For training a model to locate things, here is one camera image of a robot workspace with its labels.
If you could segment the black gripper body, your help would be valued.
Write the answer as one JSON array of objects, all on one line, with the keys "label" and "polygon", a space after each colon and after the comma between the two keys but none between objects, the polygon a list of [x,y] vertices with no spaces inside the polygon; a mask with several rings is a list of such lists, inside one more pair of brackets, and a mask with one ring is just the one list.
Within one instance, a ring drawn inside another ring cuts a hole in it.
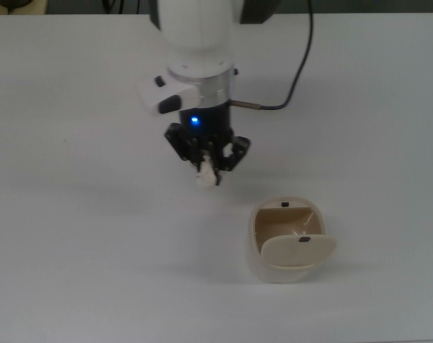
[{"label": "black gripper body", "polygon": [[208,108],[193,108],[179,112],[179,136],[184,139],[217,139],[230,142],[231,128],[229,102]]}]

